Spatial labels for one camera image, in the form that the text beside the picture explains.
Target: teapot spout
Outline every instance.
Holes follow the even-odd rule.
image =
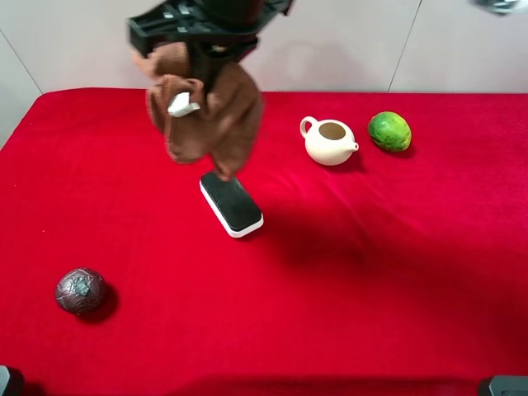
[[[360,149],[360,145],[353,140],[350,143],[346,144],[345,146],[345,150],[347,153],[354,153],[355,151],[359,149]]]

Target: teapot opening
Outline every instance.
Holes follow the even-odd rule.
[[[343,139],[347,132],[335,122],[325,122],[319,127],[319,133],[326,139],[340,140]]]

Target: dark metallic egg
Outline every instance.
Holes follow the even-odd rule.
[[[60,308],[77,315],[96,309],[102,304],[105,295],[105,280],[88,268],[70,271],[55,289],[55,299]]]

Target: white teapot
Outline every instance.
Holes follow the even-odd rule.
[[[321,165],[334,166],[344,163],[359,149],[351,129],[337,120],[317,121],[305,117],[300,123],[300,133],[308,155]]]

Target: black object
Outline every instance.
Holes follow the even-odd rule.
[[[200,183],[234,233],[241,233],[262,221],[261,210],[237,178],[221,181],[210,172],[200,179]]]
[[[161,43],[185,42],[192,77],[205,90],[227,62],[239,62],[257,35],[294,0],[167,0],[128,20],[130,43],[146,58]]]
[[[484,380],[478,389],[479,396],[528,396],[528,377],[497,375]]]
[[[0,365],[0,396],[19,396],[24,376],[19,370]]]
[[[497,15],[507,15],[516,8],[519,0],[472,0],[477,6]]]
[[[78,268],[66,274],[57,285],[55,299],[60,308],[71,314],[93,311],[103,302],[106,283],[89,268]]]

